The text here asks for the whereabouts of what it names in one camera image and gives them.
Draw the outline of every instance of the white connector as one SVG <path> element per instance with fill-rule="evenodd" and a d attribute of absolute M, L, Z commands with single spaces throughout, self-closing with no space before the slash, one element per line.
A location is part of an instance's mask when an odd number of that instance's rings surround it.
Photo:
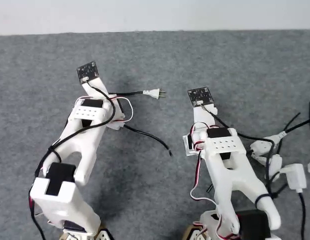
<path fill-rule="evenodd" d="M 254 154 L 251 155 L 252 158 L 257 160 L 260 164 L 262 164 L 264 167 L 266 166 L 266 157 L 264 156 L 255 156 Z M 269 177 L 271 178 L 274 174 L 276 174 L 278 171 L 281 170 L 282 168 L 282 163 L 283 163 L 283 158 L 279 154 L 274 154 L 271 156 L 269 159 L 269 169 L 268 169 L 268 174 Z M 277 174 L 274 177 L 273 182 L 275 182 L 278 178 L 280 177 L 279 174 Z"/>
<path fill-rule="evenodd" d="M 152 89 L 152 90 L 144 90 L 144 91 L 143 91 L 143 94 L 144 94 L 144 95 L 151 96 L 151 97 L 154 98 L 154 99 L 159 99 L 160 97 L 161 97 L 161 98 L 164 98 L 165 95 L 161 95 L 161 94 L 164 94 L 164 93 L 166 93 L 166 92 L 160 90 L 159 88 L 157 88 L 157 89 Z"/>
<path fill-rule="evenodd" d="M 280 140 L 287 135 L 285 131 L 280 132 L 279 134 L 264 137 L 265 139 L 272 140 L 275 143 L 275 146 L 279 144 Z M 250 145 L 250 149 L 253 151 L 255 156 L 262 156 L 267 154 L 271 150 L 272 143 L 268 141 L 257 140 Z"/>
<path fill-rule="evenodd" d="M 286 174 L 289 188 L 295 190 L 297 193 L 302 193 L 303 189 L 307 187 L 303 164 L 290 164 L 283 167 L 279 172 Z"/>

